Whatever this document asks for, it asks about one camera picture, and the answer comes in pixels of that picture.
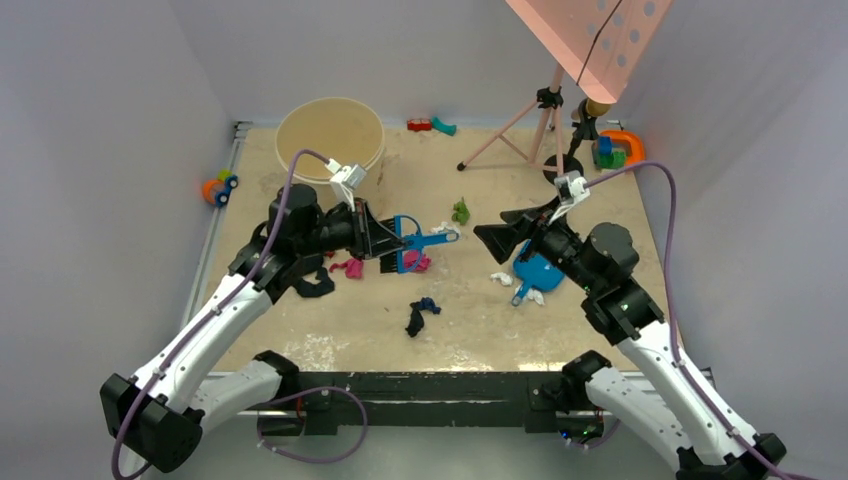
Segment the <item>blue hand brush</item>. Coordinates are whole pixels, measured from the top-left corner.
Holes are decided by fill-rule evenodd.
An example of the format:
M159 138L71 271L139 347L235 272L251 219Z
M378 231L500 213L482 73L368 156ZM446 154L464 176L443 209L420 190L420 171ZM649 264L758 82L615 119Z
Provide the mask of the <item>blue hand brush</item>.
M403 231L403 223L405 220L409 220L412 223L415 227L414 232L406 234ZM413 272L423 261L423 250L425 247L456 242L460 238L460 234L452 229L447 229L442 233L424 234L420 223L413 217L406 214L395 215L391 219L382 220L381 224L384 227L387 227L402 241L402 246L394 253L380 257L381 274L405 274ZM417 259L410 267L404 266L404 255L407 252L414 252L418 255Z

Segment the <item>blue dustpan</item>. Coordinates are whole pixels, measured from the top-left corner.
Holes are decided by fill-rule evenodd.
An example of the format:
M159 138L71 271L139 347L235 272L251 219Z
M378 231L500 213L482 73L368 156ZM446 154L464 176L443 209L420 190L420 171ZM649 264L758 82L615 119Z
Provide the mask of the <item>blue dustpan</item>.
M522 245L512 263L514 278L519 282L517 288L526 285L541 291L543 295L553 292L565 279L564 273L537 253L524 258L528 244L525 242Z

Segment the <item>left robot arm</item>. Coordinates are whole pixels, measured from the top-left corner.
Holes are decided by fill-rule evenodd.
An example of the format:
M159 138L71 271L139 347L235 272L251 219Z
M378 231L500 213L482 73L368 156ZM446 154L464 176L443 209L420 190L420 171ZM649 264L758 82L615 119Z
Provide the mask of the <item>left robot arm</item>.
M113 477L128 476L121 469L125 450L141 460L133 479L149 468L172 472L205 433L237 413L262 404L284 409L314 394L303 386L298 366L273 351L217 381L207 377L248 326L320 270L326 254L345 250L356 260L379 260L384 270L402 261L413 241L402 233L401 221L401 216L377 219L361 198L323 210L312 187L282 187L207 303L153 359L128 377L111 375L101 386L114 440Z

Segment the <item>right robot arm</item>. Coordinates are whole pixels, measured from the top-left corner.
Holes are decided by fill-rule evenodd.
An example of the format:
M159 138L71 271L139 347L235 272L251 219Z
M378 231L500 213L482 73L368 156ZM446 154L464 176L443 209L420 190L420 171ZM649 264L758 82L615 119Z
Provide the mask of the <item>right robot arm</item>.
M581 308L593 329L651 384L647 394L595 351L563 367L565 408L591 403L648 443L678 479L765 479L786 454L773 433L760 433L716 392L677 344L650 294L633 278L639 261L630 232L597 224L587 237L555 219L551 205L505 211L501 223L474 234L503 263L518 246L547 260L585 293Z

